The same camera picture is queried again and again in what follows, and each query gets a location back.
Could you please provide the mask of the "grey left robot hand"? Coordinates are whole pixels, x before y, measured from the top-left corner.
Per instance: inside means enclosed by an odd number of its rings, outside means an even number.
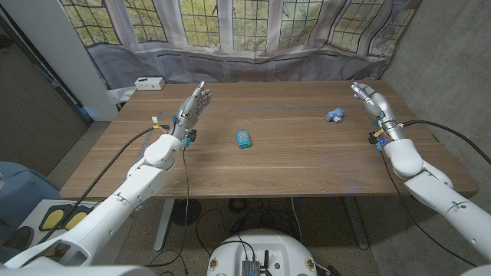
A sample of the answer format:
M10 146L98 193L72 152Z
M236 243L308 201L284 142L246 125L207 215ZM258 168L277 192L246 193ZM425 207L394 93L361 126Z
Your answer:
M197 124L199 115L209 105L211 99L211 90L206 89L205 82L201 81L193 93L181 104L176 114L176 122L170 127L169 134L183 140Z

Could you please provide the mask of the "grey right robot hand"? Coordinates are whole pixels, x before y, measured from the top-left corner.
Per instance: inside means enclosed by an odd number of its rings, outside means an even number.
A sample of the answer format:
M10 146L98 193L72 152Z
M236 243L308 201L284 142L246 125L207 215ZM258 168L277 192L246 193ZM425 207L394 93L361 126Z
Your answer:
M360 82L354 82L351 89L356 97L362 100L367 115L376 121L390 140L405 139L402 128L397 124L394 111L381 93Z

